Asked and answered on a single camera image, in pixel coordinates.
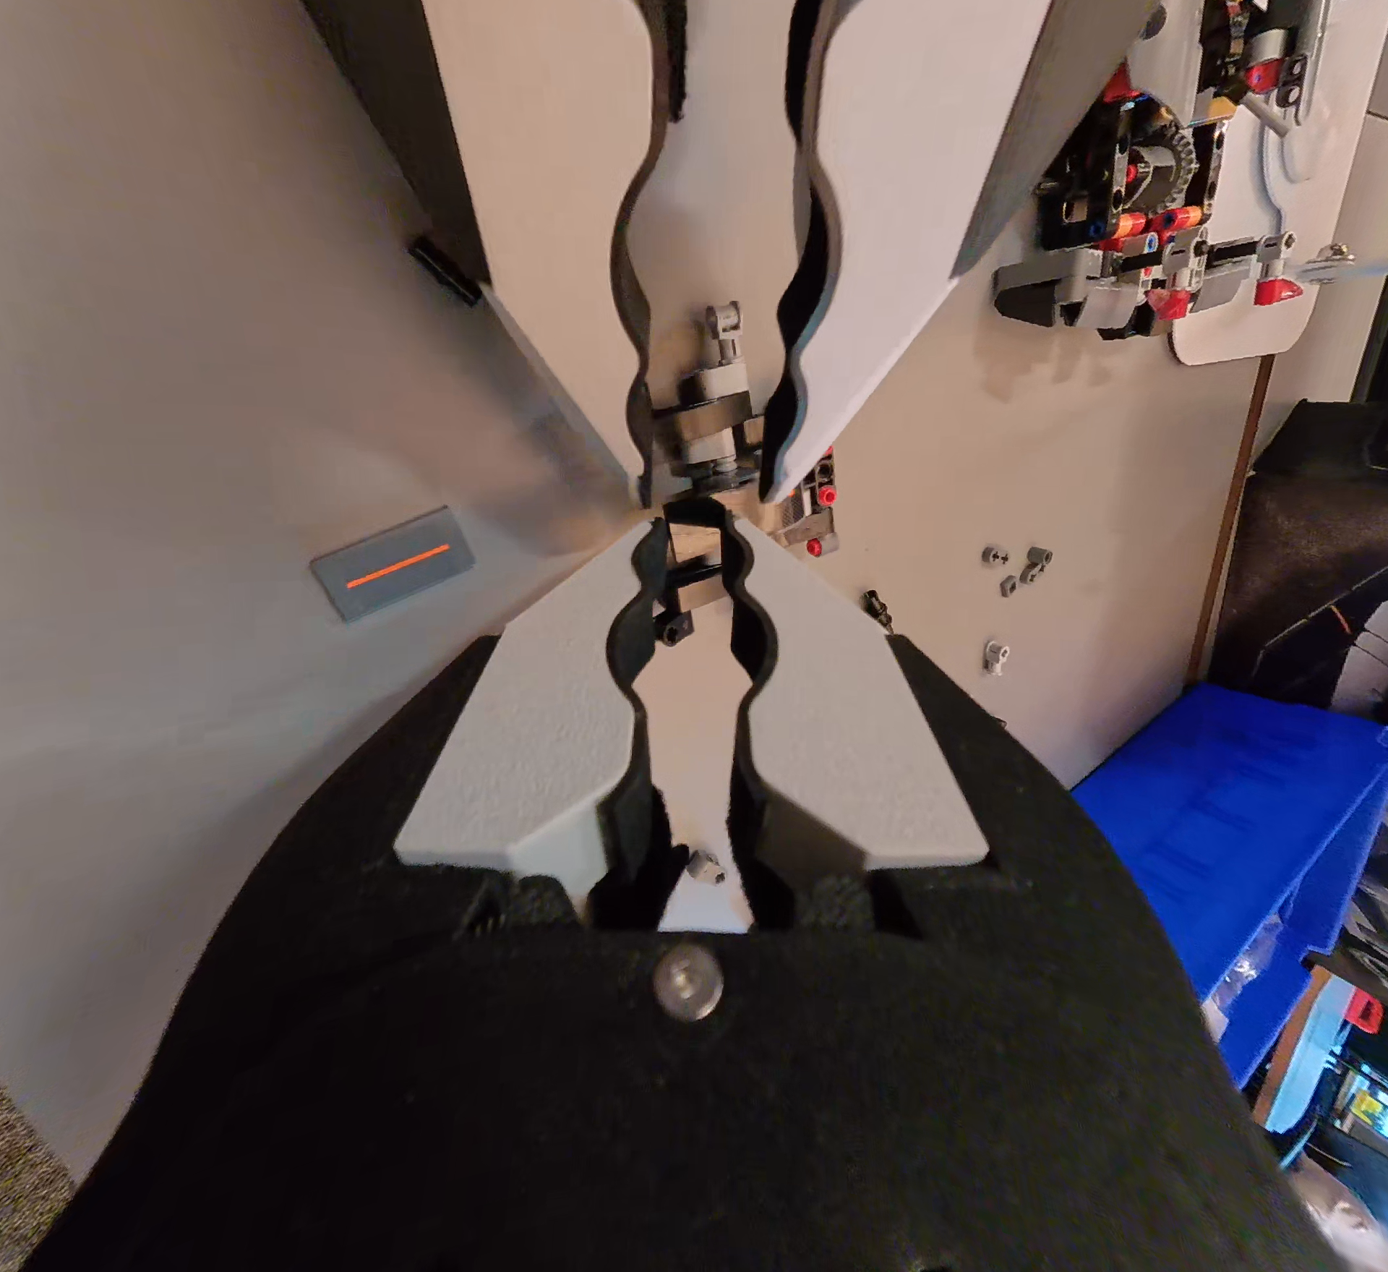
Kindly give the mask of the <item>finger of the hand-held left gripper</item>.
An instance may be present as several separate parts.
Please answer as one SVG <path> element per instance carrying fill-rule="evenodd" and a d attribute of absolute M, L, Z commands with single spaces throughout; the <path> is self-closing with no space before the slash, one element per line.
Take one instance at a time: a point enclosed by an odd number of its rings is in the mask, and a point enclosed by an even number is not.
<path fill-rule="evenodd" d="M 638 0 L 423 0 L 486 260 L 485 295 L 597 461 L 638 499 L 643 371 L 614 285 L 623 204 L 657 134 Z"/>
<path fill-rule="evenodd" d="M 783 500 L 950 296 L 1052 0 L 820 0 L 808 193 L 762 496 Z"/>

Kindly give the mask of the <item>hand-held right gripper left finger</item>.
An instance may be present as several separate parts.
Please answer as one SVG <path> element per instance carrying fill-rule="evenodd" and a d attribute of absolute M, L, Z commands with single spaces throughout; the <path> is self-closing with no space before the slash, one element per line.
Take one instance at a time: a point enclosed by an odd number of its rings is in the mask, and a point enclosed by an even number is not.
<path fill-rule="evenodd" d="M 403 865 L 553 880 L 600 928 L 657 929 L 681 848 L 635 683 L 670 538 L 639 522 L 506 626 L 394 840 Z"/>

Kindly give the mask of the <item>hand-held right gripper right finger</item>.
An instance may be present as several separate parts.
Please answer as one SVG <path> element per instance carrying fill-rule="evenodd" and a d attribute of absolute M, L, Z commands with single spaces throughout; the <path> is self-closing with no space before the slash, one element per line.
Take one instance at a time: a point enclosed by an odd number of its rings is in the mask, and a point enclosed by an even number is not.
<path fill-rule="evenodd" d="M 747 521 L 721 528 L 738 706 L 728 832 L 759 929 L 824 881 L 983 864 L 989 843 L 883 626 Z"/>

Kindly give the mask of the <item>lego car chassis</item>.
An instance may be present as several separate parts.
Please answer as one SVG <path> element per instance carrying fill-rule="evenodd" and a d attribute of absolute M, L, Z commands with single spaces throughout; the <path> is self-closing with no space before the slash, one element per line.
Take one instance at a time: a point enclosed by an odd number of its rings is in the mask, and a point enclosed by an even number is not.
<path fill-rule="evenodd" d="M 1031 257 L 995 273 L 1006 318 L 1157 337 L 1187 314 L 1211 250 L 1235 67 L 1259 0 L 1160 0 L 1036 187 Z"/>

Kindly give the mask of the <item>black grey lego subassembly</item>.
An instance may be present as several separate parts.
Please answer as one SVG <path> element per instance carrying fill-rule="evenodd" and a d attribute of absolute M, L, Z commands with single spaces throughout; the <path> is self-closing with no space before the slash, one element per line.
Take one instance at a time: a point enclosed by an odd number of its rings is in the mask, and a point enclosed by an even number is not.
<path fill-rule="evenodd" d="M 791 552 L 823 559 L 840 546 L 836 524 L 839 486 L 834 451 L 827 449 L 786 500 L 770 503 L 760 495 L 766 449 L 766 416 L 754 407 L 743 353 L 743 312 L 738 302 L 709 305 L 703 314 L 703 363 L 680 381 L 678 401 L 657 413 L 657 439 L 665 449 L 676 500 L 703 500 L 760 528 Z M 654 633 L 671 648 L 694 630 L 694 613 L 654 608 Z"/>

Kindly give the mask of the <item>black lego pin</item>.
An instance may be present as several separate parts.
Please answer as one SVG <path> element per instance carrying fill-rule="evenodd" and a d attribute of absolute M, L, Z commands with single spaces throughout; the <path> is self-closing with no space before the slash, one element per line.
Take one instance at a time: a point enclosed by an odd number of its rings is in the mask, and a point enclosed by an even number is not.
<path fill-rule="evenodd" d="M 420 235 L 410 241 L 409 255 L 429 274 L 442 289 L 451 292 L 470 309 L 482 302 L 482 287 L 447 254 L 434 238 Z"/>

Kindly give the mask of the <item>dark lego tile red stripe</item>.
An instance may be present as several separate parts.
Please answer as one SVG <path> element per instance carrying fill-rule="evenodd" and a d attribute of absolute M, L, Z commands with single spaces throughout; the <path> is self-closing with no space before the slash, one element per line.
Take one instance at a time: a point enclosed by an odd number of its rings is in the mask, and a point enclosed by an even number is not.
<path fill-rule="evenodd" d="M 339 619 L 361 622 L 470 573 L 477 556 L 450 508 L 438 508 L 310 562 Z"/>

